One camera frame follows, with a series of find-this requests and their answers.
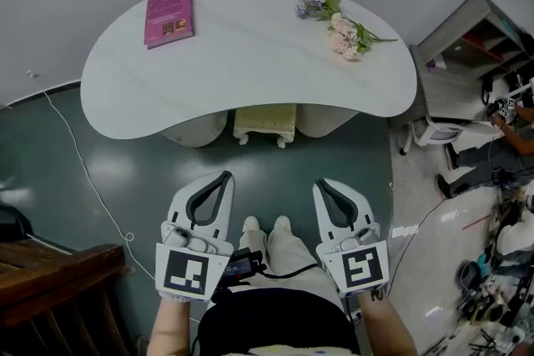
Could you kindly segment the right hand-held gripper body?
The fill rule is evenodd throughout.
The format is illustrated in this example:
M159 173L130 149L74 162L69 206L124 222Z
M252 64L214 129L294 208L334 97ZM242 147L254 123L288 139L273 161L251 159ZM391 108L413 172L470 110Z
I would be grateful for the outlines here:
M387 244L378 223L345 229L316 248L340 298L381 288L389 281Z

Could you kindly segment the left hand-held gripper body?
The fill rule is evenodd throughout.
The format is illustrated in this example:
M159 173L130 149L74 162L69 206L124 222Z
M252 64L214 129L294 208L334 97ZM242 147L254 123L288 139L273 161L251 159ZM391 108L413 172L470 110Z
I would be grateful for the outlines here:
M155 288L185 300L209 301L233 254L227 239L165 221L156 245Z

